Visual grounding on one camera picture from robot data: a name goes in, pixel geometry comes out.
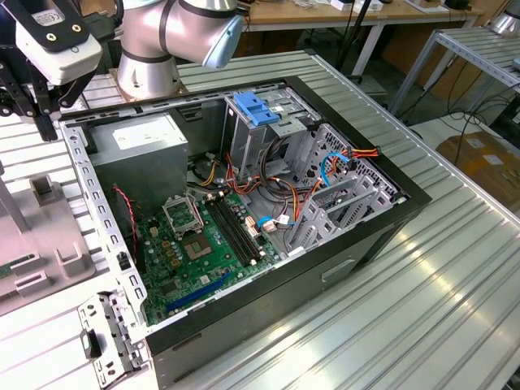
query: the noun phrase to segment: metal workbench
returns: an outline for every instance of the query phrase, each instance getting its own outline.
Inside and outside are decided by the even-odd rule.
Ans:
[[[434,199],[380,254],[174,389],[501,388],[520,365],[520,221],[322,59],[305,52],[180,67],[189,90],[299,75]],[[90,106],[117,96],[97,78]],[[11,191],[48,171],[63,187],[98,276],[0,318],[2,388],[96,388],[75,307],[113,288],[62,141],[0,128]],[[145,371],[116,388],[154,388]]]
[[[430,35],[399,88],[389,108],[391,113],[397,113],[431,53],[438,45],[448,49],[448,53],[433,71],[425,89],[436,82],[455,56],[459,56],[485,72],[489,76],[489,80],[498,80],[506,87],[514,87],[517,92],[520,91],[520,71],[513,67],[513,60],[520,58],[520,37],[502,37],[485,27],[436,30]],[[487,87],[481,89],[473,106],[486,93],[489,85],[487,83]]]

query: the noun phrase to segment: desk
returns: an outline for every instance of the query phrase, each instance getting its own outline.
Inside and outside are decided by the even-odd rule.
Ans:
[[[83,0],[83,12],[111,10],[113,0]],[[339,11],[333,6],[320,5],[313,9],[304,9],[294,4],[292,0],[282,3],[261,2],[257,0],[251,5],[250,24],[244,26],[248,31],[300,30],[306,28],[345,27],[349,21],[350,11]],[[463,27],[472,27],[477,18],[482,15],[478,9],[472,11],[436,12],[426,14],[414,8],[404,0],[394,0],[385,4],[379,12],[368,12],[362,26],[370,26],[370,33],[359,54],[354,75],[361,75],[374,51],[384,26],[389,24],[418,24],[464,21]],[[350,25],[358,18],[356,12],[352,15]]]
[[[304,52],[181,65],[189,91],[299,76],[434,199],[378,259],[171,390],[202,388],[494,388],[520,364],[520,221],[356,85]],[[114,104],[96,76],[90,106]],[[63,141],[0,118],[10,191],[49,172],[63,190],[97,277],[0,317],[2,388],[96,389],[76,306],[115,287]],[[115,390],[157,390],[143,370]]]

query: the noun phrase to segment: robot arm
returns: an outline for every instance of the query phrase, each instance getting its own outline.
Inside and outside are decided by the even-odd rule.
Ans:
[[[0,115],[29,117],[44,141],[55,140],[50,115],[81,95],[102,56],[99,41],[112,38],[121,23],[118,82],[135,98],[166,97],[179,88],[173,55],[220,68],[240,38],[242,19],[236,15],[236,0],[116,2],[118,12],[111,18],[99,14],[82,18],[69,0],[54,0],[53,6],[38,12],[28,11],[20,0],[0,0],[16,22],[15,47],[0,50]],[[21,57],[18,50],[27,58],[22,66],[28,67],[29,80],[16,75],[20,59],[12,59]],[[58,87],[48,90],[47,81]],[[27,82],[36,99],[23,86]]]
[[[173,55],[221,68],[242,29],[236,0],[125,0],[119,87],[136,98],[161,98],[179,88]]]
[[[491,30],[503,37],[520,35],[520,0],[511,0],[491,23]]]

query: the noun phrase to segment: metal shelf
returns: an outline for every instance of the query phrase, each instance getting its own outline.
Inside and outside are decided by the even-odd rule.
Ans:
[[[485,27],[439,30],[430,35],[415,64],[399,88],[389,108],[392,114],[397,113],[405,96],[417,80],[419,73],[437,45],[446,47],[452,53],[447,53],[444,56],[427,85],[435,82],[455,54],[505,86],[516,86],[514,89],[517,92],[520,91],[520,71],[513,67],[513,60],[520,58],[520,38],[504,38]]]

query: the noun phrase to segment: blue drive bay latch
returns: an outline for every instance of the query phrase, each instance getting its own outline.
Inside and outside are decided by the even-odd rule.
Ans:
[[[280,120],[280,116],[272,112],[266,102],[252,92],[235,93],[233,99],[255,126],[273,124]]]

